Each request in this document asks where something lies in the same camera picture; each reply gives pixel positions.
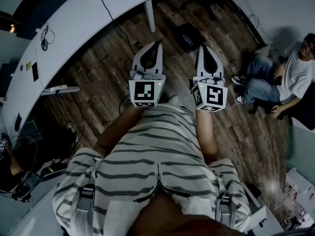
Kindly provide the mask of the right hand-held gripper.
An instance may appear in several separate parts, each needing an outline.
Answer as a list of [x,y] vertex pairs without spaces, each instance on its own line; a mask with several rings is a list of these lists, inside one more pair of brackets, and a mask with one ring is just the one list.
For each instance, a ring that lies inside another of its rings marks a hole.
[[[213,77],[203,77],[204,72]],[[201,45],[196,57],[196,75],[190,86],[197,110],[217,112],[226,108],[228,88],[224,86],[223,63],[208,46]]]

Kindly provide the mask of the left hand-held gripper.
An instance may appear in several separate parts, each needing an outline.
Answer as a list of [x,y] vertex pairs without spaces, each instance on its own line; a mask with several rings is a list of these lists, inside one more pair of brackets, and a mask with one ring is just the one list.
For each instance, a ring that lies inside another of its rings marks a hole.
[[134,56],[129,91],[131,103],[135,107],[153,108],[158,105],[166,76],[152,72],[162,72],[162,53],[162,43],[153,41]]

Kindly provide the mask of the black bag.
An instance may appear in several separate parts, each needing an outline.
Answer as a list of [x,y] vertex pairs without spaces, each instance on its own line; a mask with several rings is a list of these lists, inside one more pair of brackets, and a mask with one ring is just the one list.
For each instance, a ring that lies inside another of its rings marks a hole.
[[[192,45],[187,44],[183,39],[183,34],[188,35],[191,40],[193,41]],[[185,23],[175,28],[174,30],[174,37],[179,44],[179,46],[185,51],[195,51],[197,50],[202,44],[205,43],[205,37],[200,33],[199,29],[195,28],[190,23]]]

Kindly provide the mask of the person's left forearm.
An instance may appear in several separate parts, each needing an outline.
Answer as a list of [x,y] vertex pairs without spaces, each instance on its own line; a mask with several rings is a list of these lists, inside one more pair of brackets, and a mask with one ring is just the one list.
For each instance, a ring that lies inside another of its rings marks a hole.
[[141,119],[144,108],[128,107],[98,138],[93,150],[107,157],[120,139]]

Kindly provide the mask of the person's right forearm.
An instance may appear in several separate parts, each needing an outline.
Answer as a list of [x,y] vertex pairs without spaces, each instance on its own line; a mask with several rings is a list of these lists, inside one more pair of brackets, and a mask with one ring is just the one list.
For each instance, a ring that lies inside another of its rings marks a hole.
[[206,164],[215,162],[219,158],[211,112],[196,111],[196,135]]

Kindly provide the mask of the person's right white shoe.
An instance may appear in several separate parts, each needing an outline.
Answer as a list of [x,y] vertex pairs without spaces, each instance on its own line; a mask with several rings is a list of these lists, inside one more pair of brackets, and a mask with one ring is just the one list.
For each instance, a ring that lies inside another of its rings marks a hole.
[[181,105],[182,105],[182,101],[180,100],[179,96],[176,95],[176,94],[173,95],[173,96],[171,96],[171,97],[167,100],[166,103],[169,104],[169,105],[177,106],[177,107],[181,107]]

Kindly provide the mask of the black mesh office chair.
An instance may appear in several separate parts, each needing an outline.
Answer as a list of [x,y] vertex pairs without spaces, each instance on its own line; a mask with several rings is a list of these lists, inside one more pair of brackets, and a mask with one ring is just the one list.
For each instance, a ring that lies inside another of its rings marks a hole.
[[[274,105],[275,103],[256,99],[249,110],[249,114],[254,115],[258,106],[260,106],[264,109],[265,114],[269,115]],[[283,120],[285,116],[295,118],[309,130],[315,129],[315,82],[311,82],[299,103],[282,111],[277,119]]]

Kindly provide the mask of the dark grey desk partition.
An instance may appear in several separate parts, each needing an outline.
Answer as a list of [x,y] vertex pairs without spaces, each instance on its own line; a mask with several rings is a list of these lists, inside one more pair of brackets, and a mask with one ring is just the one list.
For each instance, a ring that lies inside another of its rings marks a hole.
[[13,14],[22,22],[17,37],[32,40],[40,29],[67,0],[23,0]]

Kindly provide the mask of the small black oval device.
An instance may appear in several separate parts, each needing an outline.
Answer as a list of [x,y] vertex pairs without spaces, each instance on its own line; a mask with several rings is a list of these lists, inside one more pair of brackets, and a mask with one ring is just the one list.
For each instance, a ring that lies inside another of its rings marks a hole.
[[14,130],[16,132],[19,131],[21,122],[22,122],[22,118],[21,118],[20,114],[18,113],[16,121],[15,121],[15,125],[14,125]]

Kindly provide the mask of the white workstation with grey panel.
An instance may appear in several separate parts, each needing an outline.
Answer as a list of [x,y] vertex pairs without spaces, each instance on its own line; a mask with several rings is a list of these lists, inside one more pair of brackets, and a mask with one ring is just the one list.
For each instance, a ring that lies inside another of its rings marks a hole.
[[247,227],[244,229],[245,233],[252,230],[254,227],[258,226],[259,223],[266,218],[266,206],[261,205],[258,200],[254,197],[251,191],[247,188],[245,183],[242,181],[241,185],[245,191],[245,194],[249,201],[249,206],[251,210],[251,219]]

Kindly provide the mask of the black wired mouse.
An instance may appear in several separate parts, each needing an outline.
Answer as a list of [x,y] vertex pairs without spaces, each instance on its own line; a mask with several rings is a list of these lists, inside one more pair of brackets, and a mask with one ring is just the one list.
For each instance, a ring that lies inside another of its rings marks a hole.
[[50,29],[48,23],[45,23],[44,29],[41,31],[41,48],[43,51],[47,51],[49,45],[55,40],[55,33]]

